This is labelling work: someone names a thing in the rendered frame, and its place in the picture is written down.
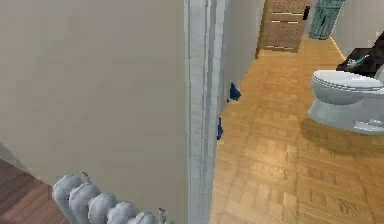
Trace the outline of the blue cloth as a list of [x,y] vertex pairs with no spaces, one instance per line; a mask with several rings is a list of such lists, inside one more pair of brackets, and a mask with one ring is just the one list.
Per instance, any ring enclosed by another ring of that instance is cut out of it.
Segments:
[[234,83],[231,83],[230,89],[229,89],[229,97],[227,98],[227,101],[230,101],[230,100],[238,101],[240,97],[241,97],[240,91],[236,88]]

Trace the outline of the brown wooden room door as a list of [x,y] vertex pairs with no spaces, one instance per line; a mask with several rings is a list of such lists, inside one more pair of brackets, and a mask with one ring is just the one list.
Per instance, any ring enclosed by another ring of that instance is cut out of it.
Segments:
[[255,58],[260,51],[275,50],[297,53],[307,20],[305,6],[312,0],[265,0]]

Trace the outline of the grey ribbed radiator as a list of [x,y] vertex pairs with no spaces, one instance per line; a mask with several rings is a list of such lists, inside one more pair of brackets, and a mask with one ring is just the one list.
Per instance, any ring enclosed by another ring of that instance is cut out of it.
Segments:
[[87,173],[65,175],[52,189],[52,197],[69,224],[175,224],[166,210],[138,212],[132,202],[119,201],[113,193],[101,192]]

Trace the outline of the white toilet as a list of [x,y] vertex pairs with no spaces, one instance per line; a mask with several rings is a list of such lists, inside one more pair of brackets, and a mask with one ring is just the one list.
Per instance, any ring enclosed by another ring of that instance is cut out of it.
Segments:
[[317,70],[311,79],[315,100],[308,116],[323,125],[384,136],[384,65],[374,77]]

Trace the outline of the teal toothbrush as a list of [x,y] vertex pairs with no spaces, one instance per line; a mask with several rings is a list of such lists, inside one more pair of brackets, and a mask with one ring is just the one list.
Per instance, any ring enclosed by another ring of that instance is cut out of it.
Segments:
[[362,64],[364,62],[364,60],[366,58],[368,58],[370,55],[365,55],[359,59],[348,59],[348,63],[347,65],[350,66],[350,67],[355,67],[355,66],[358,66],[360,64]]

